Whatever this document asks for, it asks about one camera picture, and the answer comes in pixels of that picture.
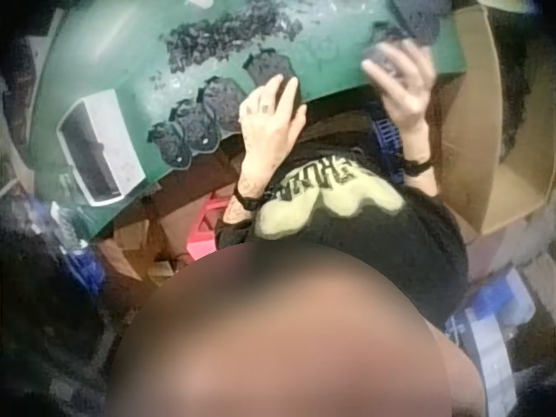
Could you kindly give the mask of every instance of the green board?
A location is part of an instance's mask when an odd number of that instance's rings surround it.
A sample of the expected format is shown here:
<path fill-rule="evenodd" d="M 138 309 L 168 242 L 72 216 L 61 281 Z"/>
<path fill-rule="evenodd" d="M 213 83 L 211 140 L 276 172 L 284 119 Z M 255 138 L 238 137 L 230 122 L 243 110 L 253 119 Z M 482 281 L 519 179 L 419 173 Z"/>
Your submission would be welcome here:
<path fill-rule="evenodd" d="M 256 38 L 244 50 L 221 61 L 210 58 L 172 74 L 164 42 L 181 23 L 213 22 L 222 14 L 245 13 L 245 0 L 214 0 L 203 9 L 184 0 L 95 0 L 69 10 L 50 49 L 39 85 L 30 132 L 31 168 L 36 193 L 45 201 L 79 209 L 89 237 L 95 236 L 150 185 L 170 172 L 158 148 L 147 143 L 154 123 L 212 76 L 234 78 L 247 92 L 253 82 L 242 65 L 260 48 L 274 48 L 290 58 L 301 80 L 305 102 L 352 89 L 367 82 L 361 74 L 361 53 L 373 23 L 393 21 L 387 0 L 282 0 L 281 12 L 298 19 L 302 31 L 293 42 L 283 36 Z M 465 71 L 452 18 L 441 22 L 434 45 L 439 74 Z M 85 202 L 72 182 L 56 127 L 80 98 L 115 89 L 129 135 L 147 179 L 123 201 L 102 208 Z"/>

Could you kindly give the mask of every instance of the hand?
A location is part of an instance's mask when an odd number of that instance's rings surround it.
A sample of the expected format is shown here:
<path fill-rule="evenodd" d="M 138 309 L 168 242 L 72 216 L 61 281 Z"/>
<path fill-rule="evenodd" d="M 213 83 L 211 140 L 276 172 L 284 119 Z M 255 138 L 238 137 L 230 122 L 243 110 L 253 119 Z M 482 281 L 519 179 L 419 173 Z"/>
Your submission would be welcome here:
<path fill-rule="evenodd" d="M 257 181 L 269 181 L 294 147 L 306 122 L 307 106 L 295 113 L 294 100 L 299 81 L 293 77 L 276 104 L 276 93 L 284 77 L 272 78 L 240 106 L 240 124 L 245 142 L 242 173 Z"/>
<path fill-rule="evenodd" d="M 401 48 L 388 43 L 380 43 L 378 48 L 397 69 L 400 79 L 368 59 L 361 67 L 381 87 L 384 107 L 400 132 L 420 129 L 426 123 L 425 113 L 436 81 L 430 48 L 419 48 L 410 39 L 402 41 Z"/>

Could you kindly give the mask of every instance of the blue object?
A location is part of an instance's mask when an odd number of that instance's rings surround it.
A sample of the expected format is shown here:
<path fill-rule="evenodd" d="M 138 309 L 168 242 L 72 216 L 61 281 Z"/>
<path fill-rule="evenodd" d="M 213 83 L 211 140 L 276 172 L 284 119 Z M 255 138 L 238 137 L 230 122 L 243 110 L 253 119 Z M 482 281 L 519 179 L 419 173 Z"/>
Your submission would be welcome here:
<path fill-rule="evenodd" d="M 65 254 L 63 264 L 69 275 L 80 282 L 90 295 L 98 296 L 106 272 L 91 248 Z"/>
<path fill-rule="evenodd" d="M 507 276 L 503 274 L 480 289 L 471 307 L 477 320 L 481 320 L 490 314 L 497 314 L 513 297 Z"/>
<path fill-rule="evenodd" d="M 403 168 L 399 157 L 402 155 L 400 131 L 387 118 L 373 120 L 373 129 L 381 149 L 382 168 L 388 172 L 390 181 L 403 184 Z"/>

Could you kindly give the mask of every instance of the woman's left hand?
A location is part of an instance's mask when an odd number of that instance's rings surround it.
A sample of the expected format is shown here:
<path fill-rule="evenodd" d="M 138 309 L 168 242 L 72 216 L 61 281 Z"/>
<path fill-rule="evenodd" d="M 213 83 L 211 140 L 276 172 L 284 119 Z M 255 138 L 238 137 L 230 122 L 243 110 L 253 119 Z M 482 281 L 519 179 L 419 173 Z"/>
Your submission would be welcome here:
<path fill-rule="evenodd" d="M 307 106 L 301 106 L 292 120 L 297 78 L 291 78 L 280 102 L 276 94 L 284 77 L 273 77 L 259 87 L 240 106 L 240 123 L 245 143 L 242 173 L 255 180 L 268 181 L 284 162 L 305 126 Z"/>

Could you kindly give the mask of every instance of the black t-shirt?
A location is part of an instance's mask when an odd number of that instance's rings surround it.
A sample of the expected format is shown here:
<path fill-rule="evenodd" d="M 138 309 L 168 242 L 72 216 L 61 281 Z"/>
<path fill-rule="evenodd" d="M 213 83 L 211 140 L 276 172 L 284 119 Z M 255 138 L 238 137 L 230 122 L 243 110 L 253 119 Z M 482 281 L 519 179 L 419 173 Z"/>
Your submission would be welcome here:
<path fill-rule="evenodd" d="M 274 198 L 253 221 L 220 222 L 220 248 L 257 240 L 319 243 L 385 275 L 443 328 L 467 283 L 467 252 L 440 200 L 393 186 L 362 153 L 305 143 L 273 178 Z"/>

